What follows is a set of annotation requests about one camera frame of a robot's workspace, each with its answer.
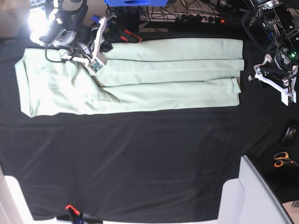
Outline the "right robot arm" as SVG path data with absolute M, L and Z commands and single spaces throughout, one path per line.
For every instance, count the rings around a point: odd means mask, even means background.
M 44 47 L 48 61 L 79 62 L 95 76 L 107 63 L 101 49 L 107 42 L 104 32 L 111 18 L 94 15 L 93 25 L 87 27 L 83 25 L 88 11 L 85 0 L 73 11 L 63 9 L 61 0 L 51 1 L 50 7 L 51 10 L 45 6 L 43 24 L 37 24 L 31 29 L 31 41 Z

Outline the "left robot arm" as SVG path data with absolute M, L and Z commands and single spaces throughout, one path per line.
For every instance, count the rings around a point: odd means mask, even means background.
M 297 102 L 295 84 L 299 73 L 299 32 L 293 23 L 292 14 L 281 0 L 246 0 L 248 10 L 242 26 L 251 41 L 266 53 L 262 63 L 254 66 L 254 75 L 260 84 L 267 84 L 280 92 L 285 105 Z M 253 36 L 249 23 L 261 26 L 270 44 L 264 48 Z

